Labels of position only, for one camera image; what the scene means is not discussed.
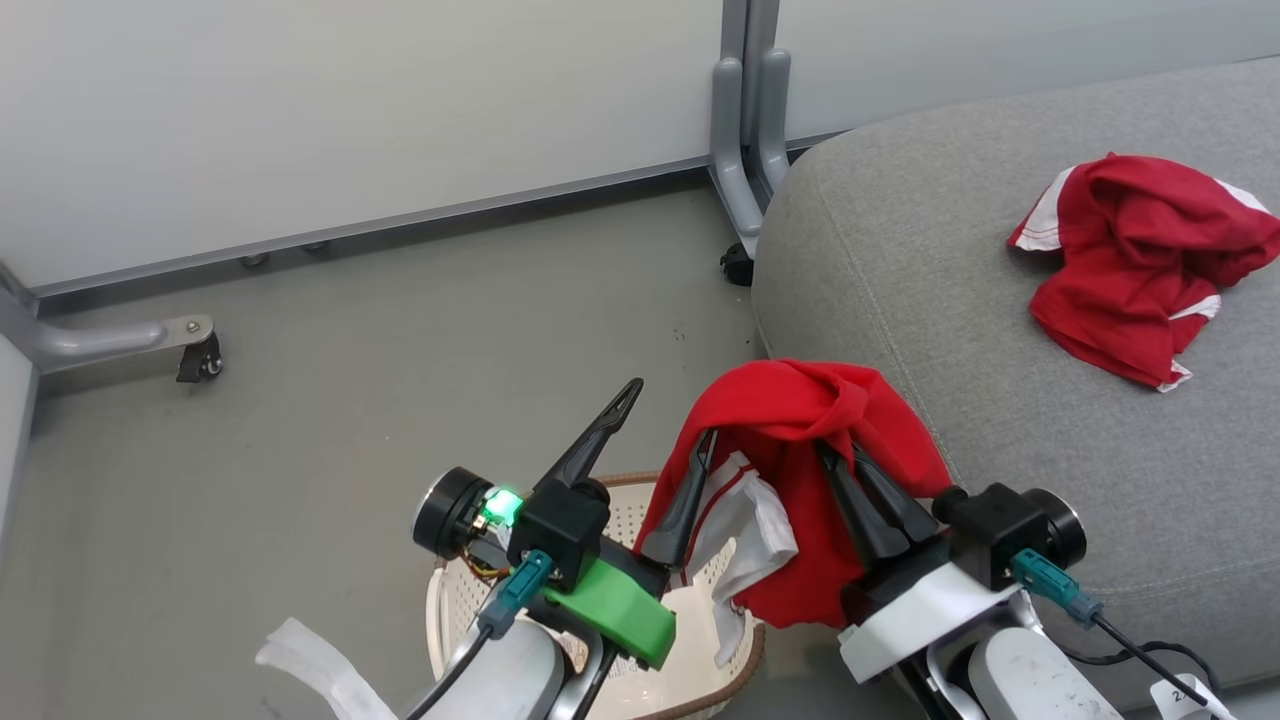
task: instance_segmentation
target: gray sofa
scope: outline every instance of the gray sofa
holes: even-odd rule
[[[1089,536],[1075,573],[1139,642],[1228,684],[1280,674],[1280,266],[1224,293],[1169,395],[1056,346],[1027,305],[1060,259],[1005,241],[1068,167],[1169,158],[1280,210],[1280,59],[913,114],[806,152],[768,209],[753,301],[773,356],[879,368],[954,478],[1044,487]],[[1091,655],[1117,647],[1042,609]],[[1179,671],[1178,656],[1161,659]],[[1088,674],[1119,707],[1149,670]]]

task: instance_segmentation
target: wire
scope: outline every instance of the wire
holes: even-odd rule
[[[1076,651],[1074,651],[1074,650],[1071,650],[1069,647],[1065,647],[1062,644],[1059,644],[1057,647],[1059,647],[1059,650],[1062,651],[1062,655],[1070,657],[1071,660],[1074,660],[1076,662],[1084,664],[1084,665],[1107,666],[1107,665],[1119,665],[1119,664],[1121,664],[1121,662],[1124,662],[1126,660],[1133,660],[1133,653],[1129,652],[1128,650],[1121,650],[1120,652],[1117,652],[1115,655],[1102,655],[1102,656],[1094,657],[1094,656],[1089,656],[1089,655],[1080,655],[1079,652],[1076,652]],[[1217,673],[1215,673],[1213,669],[1210,667],[1208,662],[1203,657],[1201,657],[1199,655],[1197,655],[1194,650],[1192,650],[1192,648],[1189,648],[1189,647],[1187,647],[1184,644],[1166,643],[1166,642],[1160,642],[1160,641],[1152,641],[1149,643],[1142,643],[1138,647],[1143,652],[1152,652],[1155,650],[1167,650],[1169,652],[1180,652],[1180,653],[1185,655],[1193,662],[1196,662],[1196,665],[1199,665],[1201,670],[1204,671],[1204,679],[1208,680],[1208,689],[1213,691],[1215,694],[1222,692],[1222,683],[1221,683],[1221,680],[1219,680]]]
[[[485,570],[480,568],[476,560],[471,557],[471,552],[467,548],[462,548],[462,564],[467,566],[467,570],[471,570],[471,574],[475,577],[475,579],[480,580],[481,583],[489,587],[493,587],[494,580],[500,580],[511,574],[509,568],[503,568],[500,570],[494,570],[494,569]]]
[[[1100,628],[1102,628],[1102,632],[1111,635],[1112,639],[1115,639],[1117,643],[1120,643],[1121,647],[1129,651],[1130,655],[1140,660],[1147,667],[1155,670],[1156,674],[1158,674],[1161,678],[1169,680],[1169,684],[1174,685],[1178,689],[1178,692],[1184,693],[1187,697],[1194,700],[1201,707],[1208,707],[1208,701],[1204,700],[1204,696],[1192,689],[1192,687],[1184,683],[1178,675],[1170,673],[1167,667],[1165,667],[1160,662],[1156,662],[1149,655],[1147,655],[1144,650],[1133,644],[1133,641],[1130,641],[1128,637],[1125,637],[1124,633],[1117,630],[1115,625],[1107,621],[1107,619],[1103,618],[1101,612],[1093,616],[1093,621],[1097,623]]]
[[[483,628],[475,642],[471,643],[471,647],[468,647],[462,657],[460,657],[458,661],[449,667],[444,676],[440,678],[440,682],[435,683],[431,692],[426,693],[426,697],[424,697],[422,701],[413,707],[413,710],[410,710],[408,714],[404,715],[404,720],[422,720],[422,716],[426,715],[426,712],[431,710],[431,707],[439,702],[442,697],[444,697],[444,693],[449,692],[453,683],[462,676],[462,673],[465,673],[467,665],[471,665],[471,661],[476,659],[476,655],[480,655],[480,648],[484,647],[484,643],[489,642],[489,635],[492,634],[492,625]]]
[[[595,698],[600,694],[600,688],[604,685],[605,678],[609,675],[609,669],[613,667],[613,661],[618,659],[618,651],[612,642],[605,641],[604,655],[600,659],[600,666],[596,669],[595,675],[591,678],[591,684],[586,687],[586,693],[582,694],[582,700],[577,703],[577,710],[573,711],[572,720],[582,720],[586,714],[595,705]]]

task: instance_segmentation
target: gray floor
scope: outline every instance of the gray floor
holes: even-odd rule
[[[426,484],[456,464],[531,484],[634,375],[598,468],[657,469],[758,350],[748,291],[717,272],[730,242],[685,178],[61,302],[72,325],[211,313],[228,365],[198,387],[166,377],[175,355],[45,383],[0,574],[0,715],[332,717],[253,665],[291,615],[398,710],[430,676],[431,557],[408,537]],[[854,685],[828,629],[767,647],[722,717],[919,716]]]

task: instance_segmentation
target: gray metal bracket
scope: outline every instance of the gray metal bracket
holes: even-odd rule
[[[36,319],[33,307],[24,301],[29,297],[17,278],[0,264],[0,334],[41,373],[184,347],[205,342],[214,334],[214,319],[209,315],[109,328],[58,328]]]
[[[742,106],[746,132],[742,142],[755,172],[764,200],[782,186],[791,163],[787,160],[787,87],[791,79],[791,54],[774,47],[780,0],[751,0],[742,58],[746,72],[746,102]]]
[[[773,47],[760,58],[760,85],[756,91],[755,137],[749,156],[768,197],[782,187],[791,161],[787,160],[787,83],[791,78],[791,53]]]
[[[742,61],[723,58],[712,70],[712,179],[739,241],[755,258],[764,219],[742,163]]]

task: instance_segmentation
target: caster wheel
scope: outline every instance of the caster wheel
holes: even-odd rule
[[[746,254],[746,249],[742,247],[741,242],[735,242],[728,252],[721,258],[721,272],[724,273],[724,278],[728,282],[750,287],[751,277],[755,274],[755,260]]]
[[[218,333],[210,333],[204,342],[188,345],[178,363],[179,383],[198,383],[215,378],[223,372],[223,351],[218,345]]]

